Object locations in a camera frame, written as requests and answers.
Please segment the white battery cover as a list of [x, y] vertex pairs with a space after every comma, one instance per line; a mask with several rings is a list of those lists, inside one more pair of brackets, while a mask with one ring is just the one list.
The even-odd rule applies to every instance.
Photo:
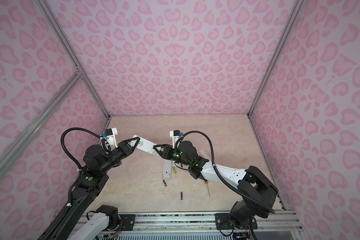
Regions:
[[207, 160], [211, 159], [210, 156], [204, 150], [200, 150], [199, 153], [204, 159], [207, 159]]

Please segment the white remote with green buttons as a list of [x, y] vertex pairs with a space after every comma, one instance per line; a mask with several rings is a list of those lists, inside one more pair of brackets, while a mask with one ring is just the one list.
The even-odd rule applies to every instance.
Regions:
[[154, 150], [155, 143], [144, 139], [140, 136], [134, 135], [134, 138], [140, 138], [139, 143], [137, 145], [137, 149], [146, 152], [150, 155], [158, 156], [159, 154]]

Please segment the small white remote control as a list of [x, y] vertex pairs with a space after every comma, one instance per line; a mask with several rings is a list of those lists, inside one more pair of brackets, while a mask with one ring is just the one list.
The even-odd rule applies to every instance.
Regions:
[[162, 178], [169, 180], [172, 177], [172, 161], [163, 160]]

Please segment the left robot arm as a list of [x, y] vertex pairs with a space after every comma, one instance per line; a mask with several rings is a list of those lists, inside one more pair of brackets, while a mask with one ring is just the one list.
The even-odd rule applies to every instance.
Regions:
[[39, 237], [40, 240], [67, 240], [88, 206], [99, 196], [109, 179], [108, 171], [130, 156], [140, 142], [139, 137], [121, 141], [106, 153], [101, 145], [92, 145], [83, 157], [81, 176], [68, 189], [65, 207]]

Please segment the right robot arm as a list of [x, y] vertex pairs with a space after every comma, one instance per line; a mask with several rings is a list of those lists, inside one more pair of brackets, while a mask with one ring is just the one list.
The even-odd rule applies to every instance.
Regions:
[[278, 195], [276, 186], [255, 166], [247, 169], [234, 169], [214, 164], [198, 154], [189, 141], [171, 145], [154, 145], [153, 149], [165, 160], [173, 161], [187, 167], [187, 171], [196, 180], [220, 182], [242, 197], [234, 203], [229, 216], [229, 223], [236, 229], [249, 225], [251, 218], [263, 219], [274, 214], [273, 205]]

